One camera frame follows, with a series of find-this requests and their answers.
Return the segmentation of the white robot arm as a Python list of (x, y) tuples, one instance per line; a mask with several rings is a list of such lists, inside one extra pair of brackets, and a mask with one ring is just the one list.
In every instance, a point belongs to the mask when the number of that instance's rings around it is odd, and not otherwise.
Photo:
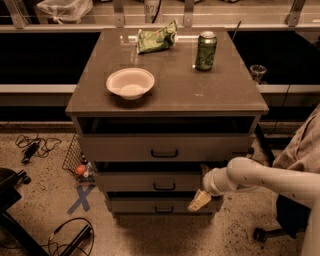
[(204, 175), (202, 188), (188, 210), (198, 211), (213, 196), (252, 186), (265, 187), (311, 209), (301, 256), (320, 256), (320, 174), (267, 167), (236, 157), (226, 167), (211, 169)]

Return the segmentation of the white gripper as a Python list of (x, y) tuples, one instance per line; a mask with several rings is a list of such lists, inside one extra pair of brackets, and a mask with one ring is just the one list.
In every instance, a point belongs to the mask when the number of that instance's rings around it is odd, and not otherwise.
[(218, 172), (217, 169), (210, 170), (210, 167), (206, 164), (201, 164), (201, 172), (203, 175), (203, 189), (198, 189), (193, 200), (188, 206), (188, 210), (196, 212), (204, 207), (211, 201), (211, 196), (222, 196), (223, 192), (218, 189), (215, 183), (215, 174)]

